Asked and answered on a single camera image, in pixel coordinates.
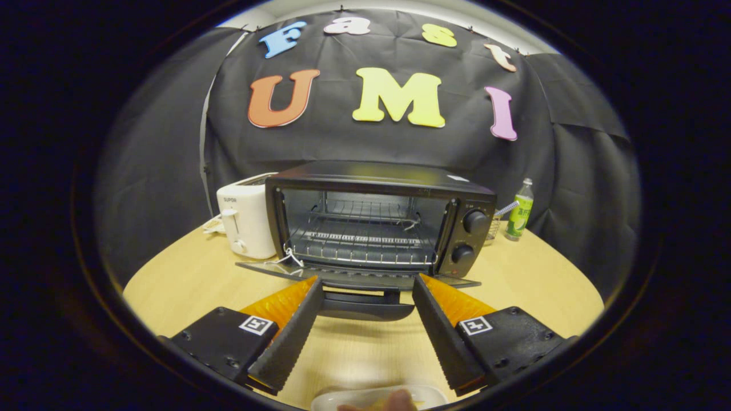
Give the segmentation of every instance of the oven door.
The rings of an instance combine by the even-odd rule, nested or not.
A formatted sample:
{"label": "oven door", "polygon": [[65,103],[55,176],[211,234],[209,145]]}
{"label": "oven door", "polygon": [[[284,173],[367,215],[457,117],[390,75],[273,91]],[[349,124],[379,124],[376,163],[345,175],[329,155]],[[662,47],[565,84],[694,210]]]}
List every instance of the oven door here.
{"label": "oven door", "polygon": [[[339,291],[325,291],[325,300],[319,315],[347,318],[351,320],[395,321],[405,318],[414,311],[413,304],[400,303],[401,291],[414,287],[418,272],[384,272],[376,270],[349,270],[342,267],[265,261],[261,263],[239,262],[236,265],[260,273],[294,281],[303,281],[312,276],[322,279],[323,285],[354,291],[375,291],[378,295],[364,295]],[[450,276],[436,276],[453,287],[474,287],[480,282]]]}

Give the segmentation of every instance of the orange letter u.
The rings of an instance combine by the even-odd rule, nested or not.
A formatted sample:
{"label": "orange letter u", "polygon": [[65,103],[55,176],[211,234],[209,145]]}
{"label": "orange letter u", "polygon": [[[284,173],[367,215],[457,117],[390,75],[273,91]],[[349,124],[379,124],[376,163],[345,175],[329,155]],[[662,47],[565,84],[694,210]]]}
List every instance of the orange letter u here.
{"label": "orange letter u", "polygon": [[319,70],[300,70],[293,72],[289,78],[295,82],[292,90],[292,101],[284,110],[272,111],[270,103],[274,86],[281,82],[280,75],[260,78],[251,84],[251,101],[249,103],[249,121],[257,127],[277,127],[289,124],[300,118],[307,108],[310,98],[312,79],[319,75]]}

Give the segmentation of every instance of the foam letter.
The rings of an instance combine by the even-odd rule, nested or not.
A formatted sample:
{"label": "foam letter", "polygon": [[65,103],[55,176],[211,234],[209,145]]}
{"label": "foam letter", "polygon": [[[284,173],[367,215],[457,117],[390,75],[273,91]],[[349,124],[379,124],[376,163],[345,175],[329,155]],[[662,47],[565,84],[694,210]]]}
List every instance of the foam letter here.
{"label": "foam letter", "polygon": [[293,72],[289,78],[295,82],[292,90],[292,101],[284,110],[272,111],[270,103],[274,86],[281,81],[280,75],[260,78],[251,84],[251,101],[249,103],[249,121],[257,127],[277,127],[289,124],[300,118],[307,108],[310,99],[312,79],[319,75],[319,70],[301,70]]}
{"label": "foam letter", "polygon": [[367,18],[360,17],[343,17],[336,18],[333,20],[333,24],[325,27],[325,33],[329,34],[366,34],[370,33],[371,30],[368,26],[371,21]]}
{"label": "foam letter", "polygon": [[518,134],[512,128],[512,117],[510,116],[510,100],[512,97],[505,91],[494,87],[485,87],[485,91],[493,100],[493,115],[495,120],[490,131],[495,137],[505,140],[517,140]]}
{"label": "foam letter", "polygon": [[493,59],[500,64],[500,67],[506,69],[509,72],[517,72],[518,69],[515,68],[511,63],[507,61],[507,59],[510,58],[510,54],[505,53],[500,46],[494,45],[494,44],[486,44],[485,47],[490,49],[490,52],[493,54]]}
{"label": "foam letter", "polygon": [[436,24],[425,24],[421,26],[424,32],[421,34],[426,41],[432,42],[438,45],[446,45],[447,47],[454,47],[457,45],[457,40],[454,38],[454,33],[446,27],[437,26]]}
{"label": "foam letter", "polygon": [[406,109],[414,102],[414,110],[409,114],[409,122],[419,126],[444,127],[444,118],[439,115],[439,100],[436,88],[442,84],[437,76],[414,73],[401,88],[385,69],[364,67],[355,74],[363,78],[363,94],[360,108],[353,111],[358,121],[381,121],[385,113],[378,108],[378,99],[394,121],[401,120]]}
{"label": "foam letter", "polygon": [[290,48],[295,47],[297,45],[297,42],[290,42],[289,40],[299,39],[300,35],[302,34],[299,28],[304,26],[307,26],[307,23],[305,23],[304,21],[298,21],[297,23],[292,23],[283,29],[277,30],[272,34],[267,34],[266,36],[262,37],[259,42],[266,43],[267,48],[269,48],[269,52],[264,57],[267,59],[271,59],[277,54],[280,54],[283,51],[287,51]]}

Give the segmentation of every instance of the oven knob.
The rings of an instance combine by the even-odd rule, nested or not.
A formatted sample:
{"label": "oven knob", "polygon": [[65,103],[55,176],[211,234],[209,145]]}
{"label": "oven knob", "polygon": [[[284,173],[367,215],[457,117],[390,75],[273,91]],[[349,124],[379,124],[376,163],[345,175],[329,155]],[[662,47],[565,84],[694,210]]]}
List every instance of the oven knob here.
{"label": "oven knob", "polygon": [[453,263],[464,263],[464,262],[470,262],[474,260],[474,250],[472,247],[463,244],[461,246],[458,246],[455,248],[455,251],[452,252],[452,262]]}
{"label": "oven knob", "polygon": [[482,235],[490,229],[490,220],[485,213],[475,210],[464,217],[464,230],[470,234]]}

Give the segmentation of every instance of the pink letter i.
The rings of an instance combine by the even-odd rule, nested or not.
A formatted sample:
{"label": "pink letter i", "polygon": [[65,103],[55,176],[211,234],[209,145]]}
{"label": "pink letter i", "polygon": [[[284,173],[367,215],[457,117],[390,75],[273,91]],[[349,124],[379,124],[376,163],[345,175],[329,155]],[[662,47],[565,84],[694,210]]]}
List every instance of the pink letter i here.
{"label": "pink letter i", "polygon": [[485,91],[493,100],[493,114],[495,122],[490,127],[490,131],[495,137],[504,138],[505,140],[514,141],[518,139],[518,134],[512,128],[512,118],[510,116],[510,100],[512,97],[505,91],[494,87],[485,87]]}

